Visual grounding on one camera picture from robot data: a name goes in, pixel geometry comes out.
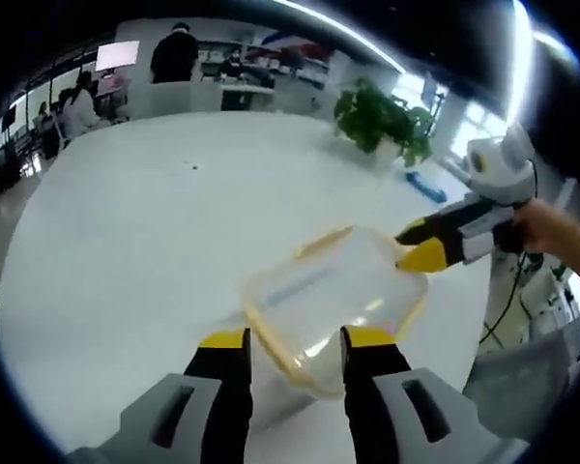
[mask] transparent container lid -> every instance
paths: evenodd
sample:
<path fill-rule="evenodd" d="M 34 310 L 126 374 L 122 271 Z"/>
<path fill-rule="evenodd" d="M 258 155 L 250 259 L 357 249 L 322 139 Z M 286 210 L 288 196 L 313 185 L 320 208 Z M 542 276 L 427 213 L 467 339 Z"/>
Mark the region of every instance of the transparent container lid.
<path fill-rule="evenodd" d="M 428 286 L 425 275 L 395 267 L 404 252 L 377 230 L 346 227 L 247 282 L 243 317 L 292 386 L 316 398 L 343 396 L 344 325 L 403 336 Z"/>

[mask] human hand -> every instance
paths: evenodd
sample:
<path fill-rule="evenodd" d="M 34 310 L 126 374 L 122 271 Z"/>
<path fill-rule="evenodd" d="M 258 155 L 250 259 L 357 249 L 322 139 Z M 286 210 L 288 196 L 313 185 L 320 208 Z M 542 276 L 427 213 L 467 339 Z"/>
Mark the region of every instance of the human hand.
<path fill-rule="evenodd" d="M 514 223 L 522 227 L 524 248 L 531 253 L 559 255 L 575 227 L 573 219 L 542 200 L 533 199 L 515 212 Z"/>

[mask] round table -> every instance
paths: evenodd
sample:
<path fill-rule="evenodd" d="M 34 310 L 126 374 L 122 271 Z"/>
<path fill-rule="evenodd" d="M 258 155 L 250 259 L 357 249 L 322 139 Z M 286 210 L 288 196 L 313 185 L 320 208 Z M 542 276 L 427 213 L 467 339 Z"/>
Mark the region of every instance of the round table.
<path fill-rule="evenodd" d="M 239 309 L 239 283 L 348 224 L 392 235 L 436 205 L 326 123 L 191 113 L 77 138 L 34 192 L 0 287 L 0 349 L 23 400 L 64 451 L 97 446 L 121 411 Z M 430 182 L 465 188 L 435 163 Z M 477 351 L 490 261 L 430 276 L 400 343 L 461 390 Z M 249 439 L 246 462 L 354 462 L 342 402 L 317 402 Z"/>

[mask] blue object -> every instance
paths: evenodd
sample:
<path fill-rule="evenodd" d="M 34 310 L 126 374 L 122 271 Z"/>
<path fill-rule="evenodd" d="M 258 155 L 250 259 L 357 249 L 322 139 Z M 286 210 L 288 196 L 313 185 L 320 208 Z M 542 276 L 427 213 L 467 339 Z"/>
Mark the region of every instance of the blue object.
<path fill-rule="evenodd" d="M 411 186 L 420 191 L 430 200 L 436 203 L 445 203 L 447 201 L 447 194 L 439 188 L 432 188 L 429 186 L 419 172 L 407 172 L 404 177 Z"/>

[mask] green leaves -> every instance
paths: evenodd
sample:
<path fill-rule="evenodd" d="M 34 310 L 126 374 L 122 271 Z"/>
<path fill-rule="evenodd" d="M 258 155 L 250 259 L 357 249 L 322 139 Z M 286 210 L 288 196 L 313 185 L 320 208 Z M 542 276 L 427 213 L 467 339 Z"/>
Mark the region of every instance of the green leaves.
<path fill-rule="evenodd" d="M 431 155 L 430 113 L 420 107 L 408 109 L 405 100 L 387 97 L 368 79 L 359 78 L 354 90 L 342 92 L 333 114 L 338 127 L 366 153 L 373 153 L 386 135 L 402 147 L 407 167 Z"/>

